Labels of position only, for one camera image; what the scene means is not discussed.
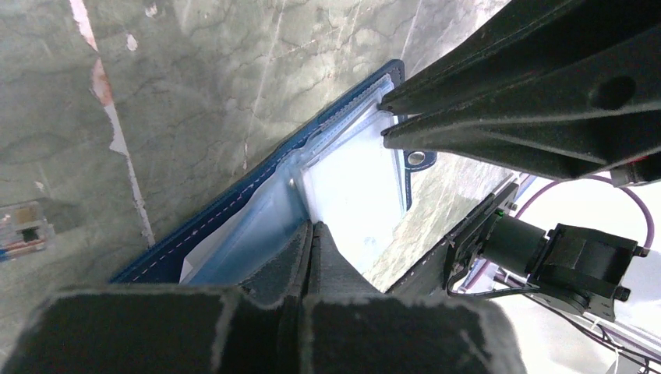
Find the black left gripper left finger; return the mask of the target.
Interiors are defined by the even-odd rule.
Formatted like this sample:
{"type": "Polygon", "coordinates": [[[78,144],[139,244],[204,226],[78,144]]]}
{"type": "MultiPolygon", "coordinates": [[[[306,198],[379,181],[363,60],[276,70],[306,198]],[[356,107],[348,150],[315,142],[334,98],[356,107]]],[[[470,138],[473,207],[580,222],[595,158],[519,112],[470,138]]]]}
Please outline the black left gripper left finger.
{"type": "Polygon", "coordinates": [[[4,373],[297,373],[313,225],[237,286],[65,288],[29,318],[4,373]]]}

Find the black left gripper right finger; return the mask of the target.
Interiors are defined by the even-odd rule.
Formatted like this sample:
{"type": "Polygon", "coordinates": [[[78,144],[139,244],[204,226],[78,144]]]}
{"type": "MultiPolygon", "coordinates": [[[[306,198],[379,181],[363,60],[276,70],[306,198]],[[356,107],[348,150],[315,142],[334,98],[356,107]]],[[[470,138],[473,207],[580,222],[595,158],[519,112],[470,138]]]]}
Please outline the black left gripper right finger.
{"type": "Polygon", "coordinates": [[[304,373],[523,373],[510,320],[496,304],[380,293],[317,223],[302,302],[304,373]]]}

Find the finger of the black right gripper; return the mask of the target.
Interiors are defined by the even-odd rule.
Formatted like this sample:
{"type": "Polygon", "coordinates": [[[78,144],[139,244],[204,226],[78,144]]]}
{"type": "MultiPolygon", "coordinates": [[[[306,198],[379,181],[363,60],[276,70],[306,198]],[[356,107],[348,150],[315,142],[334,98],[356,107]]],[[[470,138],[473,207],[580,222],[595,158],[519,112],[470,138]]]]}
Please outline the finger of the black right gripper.
{"type": "Polygon", "coordinates": [[[382,106],[398,115],[445,108],[581,61],[659,22],[658,1],[511,1],[382,106]]]}
{"type": "Polygon", "coordinates": [[[454,153],[557,180],[650,161],[660,151],[660,28],[383,137],[389,148],[454,153]]]}

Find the blue leather card holder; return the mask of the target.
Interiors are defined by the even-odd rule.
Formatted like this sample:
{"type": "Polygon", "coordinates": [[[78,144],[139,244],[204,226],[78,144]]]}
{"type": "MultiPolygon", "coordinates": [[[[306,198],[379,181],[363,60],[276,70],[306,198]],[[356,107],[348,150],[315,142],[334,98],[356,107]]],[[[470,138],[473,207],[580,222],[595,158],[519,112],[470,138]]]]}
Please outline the blue leather card holder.
{"type": "Polygon", "coordinates": [[[380,109],[405,79],[393,59],[278,145],[204,210],[113,277],[116,284],[235,285],[323,222],[340,257],[362,272],[392,243],[412,206],[411,176],[436,162],[383,145],[400,118],[380,109]]]}

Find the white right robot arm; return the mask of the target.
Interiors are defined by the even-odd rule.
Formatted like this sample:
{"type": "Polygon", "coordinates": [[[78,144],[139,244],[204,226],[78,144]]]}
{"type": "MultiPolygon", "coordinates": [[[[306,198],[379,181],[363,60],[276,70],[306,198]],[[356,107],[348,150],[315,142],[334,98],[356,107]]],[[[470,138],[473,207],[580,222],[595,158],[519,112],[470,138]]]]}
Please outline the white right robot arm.
{"type": "MultiPolygon", "coordinates": [[[[457,154],[564,182],[609,172],[616,188],[660,180],[660,4],[512,1],[465,42],[388,93],[405,121],[390,149],[457,154]]],[[[631,261],[648,250],[602,231],[545,231],[509,215],[515,183],[490,193],[390,293],[454,292],[482,257],[575,315],[614,321],[631,261]]]]}

